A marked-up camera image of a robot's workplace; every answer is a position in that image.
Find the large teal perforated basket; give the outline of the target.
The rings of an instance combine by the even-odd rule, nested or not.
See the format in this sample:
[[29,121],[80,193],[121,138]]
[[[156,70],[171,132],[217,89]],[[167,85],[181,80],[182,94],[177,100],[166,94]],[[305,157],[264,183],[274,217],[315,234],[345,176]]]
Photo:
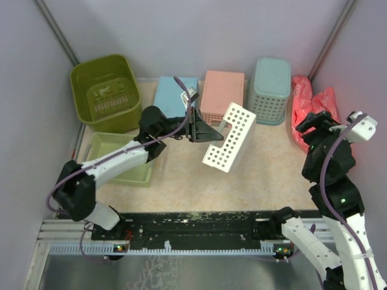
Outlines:
[[277,57],[259,58],[249,81],[246,100],[247,110],[256,115],[256,122],[267,126],[281,124],[290,93],[290,63]]

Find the pink shallow plastic tray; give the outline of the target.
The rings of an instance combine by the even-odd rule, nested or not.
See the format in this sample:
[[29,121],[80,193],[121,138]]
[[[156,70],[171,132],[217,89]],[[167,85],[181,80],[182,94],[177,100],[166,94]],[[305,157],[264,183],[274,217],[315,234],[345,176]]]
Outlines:
[[244,105],[245,74],[208,70],[200,101],[201,116],[209,125],[220,124],[231,102]]

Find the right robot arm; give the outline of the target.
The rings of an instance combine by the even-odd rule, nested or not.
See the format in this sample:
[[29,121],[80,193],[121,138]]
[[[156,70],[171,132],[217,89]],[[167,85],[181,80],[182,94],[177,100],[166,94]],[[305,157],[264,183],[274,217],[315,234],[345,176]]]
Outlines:
[[347,175],[356,164],[351,145],[369,141],[378,122],[361,111],[352,112],[347,121],[339,124],[328,111],[311,112],[296,126],[308,145],[302,176],[312,183],[312,201],[337,252],[331,252],[290,207],[272,214],[270,232],[295,244],[324,289],[386,289],[368,240],[360,191]]

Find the blue shallow plastic tray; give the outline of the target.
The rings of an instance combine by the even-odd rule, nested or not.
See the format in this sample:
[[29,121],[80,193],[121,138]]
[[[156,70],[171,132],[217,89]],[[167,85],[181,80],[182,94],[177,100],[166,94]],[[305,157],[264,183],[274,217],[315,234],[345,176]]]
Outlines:
[[184,117],[186,108],[181,98],[183,92],[173,77],[160,77],[154,106],[158,107],[167,118]]

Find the white perforated tray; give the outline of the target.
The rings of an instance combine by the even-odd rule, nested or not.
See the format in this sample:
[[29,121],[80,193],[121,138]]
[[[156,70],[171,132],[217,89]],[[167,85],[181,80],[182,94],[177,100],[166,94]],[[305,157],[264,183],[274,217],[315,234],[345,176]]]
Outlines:
[[217,132],[222,133],[227,124],[230,124],[231,128],[224,137],[223,144],[218,146],[216,141],[211,142],[202,163],[229,173],[237,168],[246,151],[252,128],[256,124],[256,115],[231,102]]

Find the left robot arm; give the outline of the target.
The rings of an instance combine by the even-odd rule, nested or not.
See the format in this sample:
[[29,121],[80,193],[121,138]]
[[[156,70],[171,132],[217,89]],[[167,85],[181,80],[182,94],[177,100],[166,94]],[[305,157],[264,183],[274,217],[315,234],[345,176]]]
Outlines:
[[126,232],[121,215],[96,199],[96,191],[119,174],[156,159],[166,147],[165,138],[192,143],[221,141],[223,136],[208,125],[197,108],[189,107],[184,117],[167,118],[156,106],[147,107],[139,121],[140,131],[123,147],[92,161],[67,162],[51,197],[73,221],[87,221],[117,240]]

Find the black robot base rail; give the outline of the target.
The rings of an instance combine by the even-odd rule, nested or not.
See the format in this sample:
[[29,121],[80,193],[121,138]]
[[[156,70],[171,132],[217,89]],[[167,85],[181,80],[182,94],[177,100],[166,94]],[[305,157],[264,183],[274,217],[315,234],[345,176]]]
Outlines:
[[122,240],[130,250],[261,250],[263,242],[285,240],[272,211],[123,213],[118,229],[89,229],[93,241]]

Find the light green shallow tray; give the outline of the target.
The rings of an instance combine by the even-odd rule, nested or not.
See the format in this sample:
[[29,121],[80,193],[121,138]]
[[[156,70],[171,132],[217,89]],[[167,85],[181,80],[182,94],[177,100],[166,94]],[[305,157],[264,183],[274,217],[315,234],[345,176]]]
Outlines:
[[[95,132],[91,136],[88,145],[88,151],[84,154],[85,161],[91,161],[120,149],[134,139],[135,135],[131,134],[113,134]],[[127,170],[115,178],[110,179],[108,183],[132,186],[132,187],[149,187],[152,179],[152,171],[155,161],[134,167]]]

